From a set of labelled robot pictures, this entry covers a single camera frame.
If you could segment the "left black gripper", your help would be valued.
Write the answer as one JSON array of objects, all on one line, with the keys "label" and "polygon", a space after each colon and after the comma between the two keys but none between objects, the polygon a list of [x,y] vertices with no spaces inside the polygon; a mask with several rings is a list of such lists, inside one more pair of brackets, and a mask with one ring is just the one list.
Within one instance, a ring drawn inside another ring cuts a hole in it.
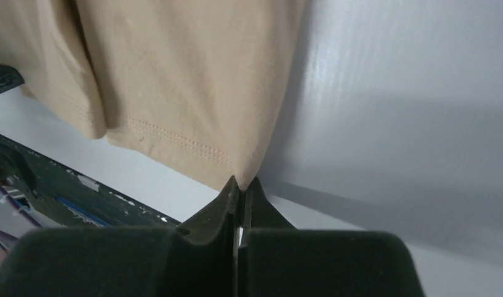
[{"label": "left black gripper", "polygon": [[0,64],[0,94],[24,84],[17,69]]}]

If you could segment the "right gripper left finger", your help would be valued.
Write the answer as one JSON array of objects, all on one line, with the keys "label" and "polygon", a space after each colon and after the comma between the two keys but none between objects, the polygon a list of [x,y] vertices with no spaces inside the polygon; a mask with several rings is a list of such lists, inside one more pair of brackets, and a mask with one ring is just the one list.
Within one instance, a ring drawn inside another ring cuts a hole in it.
[{"label": "right gripper left finger", "polygon": [[32,230],[0,265],[0,296],[235,296],[239,196],[230,178],[174,228]]}]

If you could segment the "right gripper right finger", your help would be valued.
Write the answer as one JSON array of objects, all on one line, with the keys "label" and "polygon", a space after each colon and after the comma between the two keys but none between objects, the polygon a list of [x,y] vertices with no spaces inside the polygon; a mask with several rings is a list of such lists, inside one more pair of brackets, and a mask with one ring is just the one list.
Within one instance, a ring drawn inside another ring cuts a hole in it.
[{"label": "right gripper right finger", "polygon": [[258,179],[241,194],[238,296],[423,296],[412,256],[381,231],[299,230]]}]

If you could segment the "beige t shirt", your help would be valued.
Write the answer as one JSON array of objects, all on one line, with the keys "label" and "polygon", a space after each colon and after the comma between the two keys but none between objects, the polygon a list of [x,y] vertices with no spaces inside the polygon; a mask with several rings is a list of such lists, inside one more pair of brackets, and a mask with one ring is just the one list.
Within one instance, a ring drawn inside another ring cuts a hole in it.
[{"label": "beige t shirt", "polygon": [[305,1],[0,1],[0,64],[85,137],[246,189],[285,97]]}]

